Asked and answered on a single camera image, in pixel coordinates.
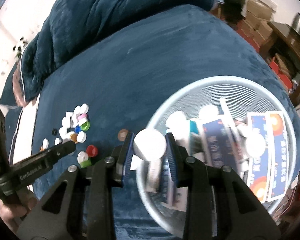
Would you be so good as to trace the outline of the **person's left hand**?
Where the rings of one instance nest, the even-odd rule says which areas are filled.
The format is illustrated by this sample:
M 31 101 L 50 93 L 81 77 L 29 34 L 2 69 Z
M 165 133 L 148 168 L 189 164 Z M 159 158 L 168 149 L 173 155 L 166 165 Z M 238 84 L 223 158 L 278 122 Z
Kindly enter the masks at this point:
M 38 198 L 29 189 L 20 190 L 17 195 L 21 199 L 21 204 L 5 204 L 0 200 L 0 217 L 14 233 L 21 224 L 21 217 L 28 215 L 38 203 Z

